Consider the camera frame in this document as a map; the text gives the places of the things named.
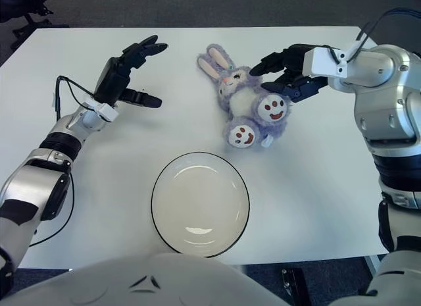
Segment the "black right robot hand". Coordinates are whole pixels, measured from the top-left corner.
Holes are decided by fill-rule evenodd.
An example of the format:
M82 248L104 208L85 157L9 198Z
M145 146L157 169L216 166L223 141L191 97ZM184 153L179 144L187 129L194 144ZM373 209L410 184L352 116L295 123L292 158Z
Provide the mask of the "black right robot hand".
M317 76L311 78L303 75L303 62L305 53L314 49L316 45L294 44L282 52L273 52L254 66L249 74L262 76L269 73L283 72L273 82L264 82L260 86L271 93L288 97L292 102L298 103L319 93L328 85L327 77Z

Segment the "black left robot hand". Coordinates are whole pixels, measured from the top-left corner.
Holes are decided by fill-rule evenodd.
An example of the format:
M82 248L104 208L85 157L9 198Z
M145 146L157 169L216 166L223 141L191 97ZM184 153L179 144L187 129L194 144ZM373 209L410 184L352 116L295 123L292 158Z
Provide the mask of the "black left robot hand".
M159 43L157 40L157 35L150 36L125 48L121 56L111 57L95 87L94 100L112 107L117 101L121 101L140 107L159 108L162 105L161 99L128 87L133 68L139 69L148 56L157 55L168 48L166 43Z

